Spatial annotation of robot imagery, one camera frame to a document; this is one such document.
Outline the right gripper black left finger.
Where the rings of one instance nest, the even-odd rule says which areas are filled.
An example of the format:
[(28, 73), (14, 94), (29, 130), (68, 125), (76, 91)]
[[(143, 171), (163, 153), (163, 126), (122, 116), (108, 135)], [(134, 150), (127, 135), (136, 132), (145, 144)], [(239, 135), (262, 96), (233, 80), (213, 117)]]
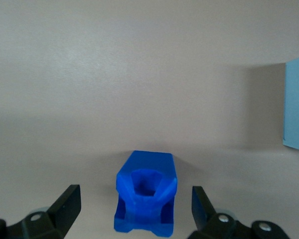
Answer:
[(79, 185), (70, 185), (47, 209), (7, 226), (0, 219), (0, 239), (63, 239), (81, 211)]

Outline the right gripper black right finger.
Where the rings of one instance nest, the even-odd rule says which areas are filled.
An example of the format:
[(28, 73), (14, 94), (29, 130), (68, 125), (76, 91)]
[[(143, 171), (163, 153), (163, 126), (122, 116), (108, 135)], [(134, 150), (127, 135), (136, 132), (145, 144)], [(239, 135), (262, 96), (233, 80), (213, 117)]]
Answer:
[(254, 221), (248, 227), (227, 213), (218, 213), (201, 186), (192, 187), (191, 211), (197, 227), (190, 239), (288, 239), (277, 224)]

